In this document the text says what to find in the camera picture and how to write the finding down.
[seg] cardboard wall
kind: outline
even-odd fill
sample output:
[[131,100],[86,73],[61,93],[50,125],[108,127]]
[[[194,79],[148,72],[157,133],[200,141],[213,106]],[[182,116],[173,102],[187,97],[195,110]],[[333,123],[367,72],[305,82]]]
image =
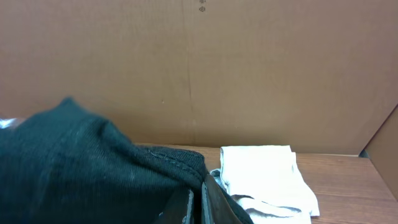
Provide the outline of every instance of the cardboard wall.
[[398,102],[398,1],[2,0],[0,116],[74,96],[133,141],[358,154]]
[[386,120],[377,134],[366,146],[369,154],[381,177],[398,199],[398,109]]

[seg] wooden surface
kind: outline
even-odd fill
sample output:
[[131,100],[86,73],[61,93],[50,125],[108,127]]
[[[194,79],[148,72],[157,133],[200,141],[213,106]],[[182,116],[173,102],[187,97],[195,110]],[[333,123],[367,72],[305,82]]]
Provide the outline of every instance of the wooden surface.
[[[172,147],[203,154],[209,170],[220,167],[218,148]],[[318,199],[321,216],[312,223],[398,223],[398,202],[369,159],[297,154],[297,165]]]

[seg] cardboard panel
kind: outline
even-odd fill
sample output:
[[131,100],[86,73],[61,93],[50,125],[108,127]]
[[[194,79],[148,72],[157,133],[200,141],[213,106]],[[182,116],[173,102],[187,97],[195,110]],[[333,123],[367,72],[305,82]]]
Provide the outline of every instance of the cardboard panel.
[[398,109],[390,115],[371,142],[366,146],[369,154],[381,177],[398,199]]
[[3,0],[0,116],[72,95],[133,141],[359,153],[398,102],[398,2]]
[[0,1],[0,114],[68,95],[133,140],[192,143],[180,2]]

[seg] folded towel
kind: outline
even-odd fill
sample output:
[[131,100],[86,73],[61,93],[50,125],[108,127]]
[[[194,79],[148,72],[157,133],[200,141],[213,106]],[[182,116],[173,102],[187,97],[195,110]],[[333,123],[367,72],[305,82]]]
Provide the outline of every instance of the folded towel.
[[320,215],[290,146],[222,147],[220,184],[254,223],[311,223]]

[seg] dark green sweater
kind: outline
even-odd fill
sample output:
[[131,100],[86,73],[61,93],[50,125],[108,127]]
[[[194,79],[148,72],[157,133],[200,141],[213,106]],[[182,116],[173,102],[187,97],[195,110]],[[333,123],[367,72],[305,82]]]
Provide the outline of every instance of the dark green sweater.
[[199,194],[206,173],[201,154],[136,146],[68,98],[0,129],[0,223],[152,223],[173,189]]

